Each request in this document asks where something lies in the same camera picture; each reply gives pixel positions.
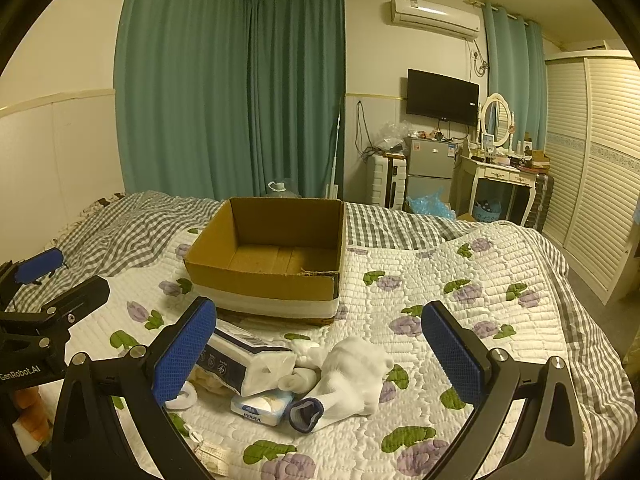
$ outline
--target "screw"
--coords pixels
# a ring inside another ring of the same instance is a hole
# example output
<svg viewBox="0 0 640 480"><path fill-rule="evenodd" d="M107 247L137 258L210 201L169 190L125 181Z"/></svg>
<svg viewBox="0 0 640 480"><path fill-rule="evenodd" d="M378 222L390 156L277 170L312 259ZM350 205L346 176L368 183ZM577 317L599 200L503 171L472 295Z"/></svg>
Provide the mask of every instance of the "screw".
<svg viewBox="0 0 640 480"><path fill-rule="evenodd" d="M86 354L84 352L78 352L71 358L71 362L75 365L81 365L86 360Z"/></svg>
<svg viewBox="0 0 640 480"><path fill-rule="evenodd" d="M558 370L562 370L562 368L564 368L564 359L558 356L553 356L551 358L551 364L555 366Z"/></svg>
<svg viewBox="0 0 640 480"><path fill-rule="evenodd" d="M146 354L146 347L142 345L136 345L129 350L129 355L135 359L141 358L144 354Z"/></svg>
<svg viewBox="0 0 640 480"><path fill-rule="evenodd" d="M494 348L491 350L491 357L493 357L496 361L504 362L508 359L509 354L502 348Z"/></svg>

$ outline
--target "wardrobe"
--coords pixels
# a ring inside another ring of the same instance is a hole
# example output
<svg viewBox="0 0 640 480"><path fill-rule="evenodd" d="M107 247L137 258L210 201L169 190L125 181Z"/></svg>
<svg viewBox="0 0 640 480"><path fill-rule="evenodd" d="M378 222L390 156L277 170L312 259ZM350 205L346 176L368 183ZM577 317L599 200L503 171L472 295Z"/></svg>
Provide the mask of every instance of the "wardrobe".
<svg viewBox="0 0 640 480"><path fill-rule="evenodd" d="M640 70L627 51L596 50L547 57L546 73L544 234L607 304L638 288Z"/></svg>

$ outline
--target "oval mirror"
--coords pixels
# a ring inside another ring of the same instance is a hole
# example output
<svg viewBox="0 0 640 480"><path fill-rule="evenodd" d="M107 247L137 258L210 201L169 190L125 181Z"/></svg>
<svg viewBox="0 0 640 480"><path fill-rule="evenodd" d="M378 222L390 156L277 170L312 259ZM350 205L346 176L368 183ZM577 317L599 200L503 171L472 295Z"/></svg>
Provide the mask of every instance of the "oval mirror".
<svg viewBox="0 0 640 480"><path fill-rule="evenodd" d="M490 95L482 107L481 119L482 134L490 134L494 138L494 146L502 146L509 140L511 111L504 97Z"/></svg>

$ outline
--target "television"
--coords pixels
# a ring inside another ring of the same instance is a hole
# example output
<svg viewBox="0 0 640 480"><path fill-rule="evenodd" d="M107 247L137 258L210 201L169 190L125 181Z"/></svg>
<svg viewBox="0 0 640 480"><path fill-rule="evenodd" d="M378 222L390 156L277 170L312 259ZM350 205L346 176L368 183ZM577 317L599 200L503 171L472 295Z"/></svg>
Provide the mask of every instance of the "television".
<svg viewBox="0 0 640 480"><path fill-rule="evenodd" d="M445 75L408 70L406 112L455 123L478 124L479 86Z"/></svg>

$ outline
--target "gingham sheet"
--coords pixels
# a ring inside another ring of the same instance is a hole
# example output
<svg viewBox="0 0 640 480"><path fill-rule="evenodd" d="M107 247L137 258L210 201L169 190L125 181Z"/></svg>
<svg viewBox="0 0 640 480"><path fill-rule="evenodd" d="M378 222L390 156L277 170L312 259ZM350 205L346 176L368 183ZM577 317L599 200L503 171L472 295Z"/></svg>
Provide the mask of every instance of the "gingham sheet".
<svg viewBox="0 0 640 480"><path fill-rule="evenodd" d="M206 224L219 205L159 192L137 193L113 203L60 241L69 268L59 269L42 285L23 287L16 309L37 310L94 274L115 276L151 265L178 231ZM428 250L480 227L351 203L347 211L347 243L366 248ZM636 423L633 391L616 352L573 294L562 255L536 231L519 229L545 256L540 265L546 267L548 288L555 295L578 402L591 433L589 476L597 478Z"/></svg>

